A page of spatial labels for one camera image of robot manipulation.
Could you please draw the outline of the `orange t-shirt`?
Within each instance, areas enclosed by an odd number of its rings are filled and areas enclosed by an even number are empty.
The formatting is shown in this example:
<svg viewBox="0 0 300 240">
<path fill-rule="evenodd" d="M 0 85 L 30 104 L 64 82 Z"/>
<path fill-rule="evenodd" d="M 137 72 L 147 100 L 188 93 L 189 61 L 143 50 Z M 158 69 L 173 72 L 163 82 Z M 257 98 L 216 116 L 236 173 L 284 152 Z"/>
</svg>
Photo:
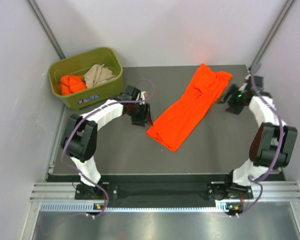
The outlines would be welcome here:
<svg viewBox="0 0 300 240">
<path fill-rule="evenodd" d="M 233 75 L 201 64 L 184 93 L 153 123 L 146 135 L 175 152 L 228 87 Z"/>
</svg>

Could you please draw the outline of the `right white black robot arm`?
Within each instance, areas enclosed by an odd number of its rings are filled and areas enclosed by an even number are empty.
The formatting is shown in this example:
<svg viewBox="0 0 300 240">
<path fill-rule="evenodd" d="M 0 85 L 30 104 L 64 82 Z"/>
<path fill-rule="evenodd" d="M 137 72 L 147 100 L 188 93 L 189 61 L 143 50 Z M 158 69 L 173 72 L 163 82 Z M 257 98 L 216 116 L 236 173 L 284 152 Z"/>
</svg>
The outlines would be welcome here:
<svg viewBox="0 0 300 240">
<path fill-rule="evenodd" d="M 238 87 L 232 84 L 222 95 L 219 104 L 228 104 L 227 112 L 238 115 L 247 106 L 253 113 L 258 131 L 250 145 L 248 160 L 232 170 L 223 185 L 223 192 L 235 198 L 253 180 L 278 168 L 286 167 L 291 159 L 298 135 L 295 127 L 288 126 L 272 110 L 275 109 L 269 92 L 259 90 L 258 96 L 249 84 Z"/>
</svg>

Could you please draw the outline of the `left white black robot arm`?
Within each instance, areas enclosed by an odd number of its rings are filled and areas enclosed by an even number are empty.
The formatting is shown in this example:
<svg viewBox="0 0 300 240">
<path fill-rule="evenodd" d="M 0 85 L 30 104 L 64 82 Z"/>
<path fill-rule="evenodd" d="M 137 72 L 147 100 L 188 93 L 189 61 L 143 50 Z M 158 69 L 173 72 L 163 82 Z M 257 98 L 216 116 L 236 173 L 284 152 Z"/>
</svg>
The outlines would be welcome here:
<svg viewBox="0 0 300 240">
<path fill-rule="evenodd" d="M 61 140 L 61 161 L 69 156 L 86 185 L 86 192 L 92 198 L 99 198 L 104 191 L 100 182 L 101 174 L 97 170 L 94 154 L 97 149 L 98 131 L 111 121 L 128 115 L 131 124 L 144 127 L 152 125 L 151 107 L 143 100 L 109 99 L 103 105 L 83 115 L 72 114 L 67 122 Z"/>
</svg>

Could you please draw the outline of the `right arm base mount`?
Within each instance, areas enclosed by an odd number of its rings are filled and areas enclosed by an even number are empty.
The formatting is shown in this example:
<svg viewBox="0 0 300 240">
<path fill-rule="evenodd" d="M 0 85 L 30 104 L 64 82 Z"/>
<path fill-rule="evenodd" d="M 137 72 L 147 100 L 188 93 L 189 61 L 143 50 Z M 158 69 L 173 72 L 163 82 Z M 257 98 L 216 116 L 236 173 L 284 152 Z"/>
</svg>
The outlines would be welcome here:
<svg viewBox="0 0 300 240">
<path fill-rule="evenodd" d="M 232 170 L 225 176 L 223 182 L 211 182 L 207 184 L 207 193 L 212 200 L 239 200 L 243 197 L 244 200 L 254 198 L 252 188 L 250 186 L 242 186 L 233 182 Z"/>
</svg>

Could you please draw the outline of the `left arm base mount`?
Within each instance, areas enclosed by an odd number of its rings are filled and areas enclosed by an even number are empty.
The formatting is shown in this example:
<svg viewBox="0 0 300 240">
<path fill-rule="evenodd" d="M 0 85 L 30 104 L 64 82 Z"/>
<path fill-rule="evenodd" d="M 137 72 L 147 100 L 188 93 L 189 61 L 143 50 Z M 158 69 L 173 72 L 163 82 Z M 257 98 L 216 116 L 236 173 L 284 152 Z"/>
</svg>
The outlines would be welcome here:
<svg viewBox="0 0 300 240">
<path fill-rule="evenodd" d="M 106 200 L 107 197 L 105 193 L 98 187 L 90 186 L 82 181 L 75 187 L 75 195 L 74 198 L 76 200 Z"/>
</svg>

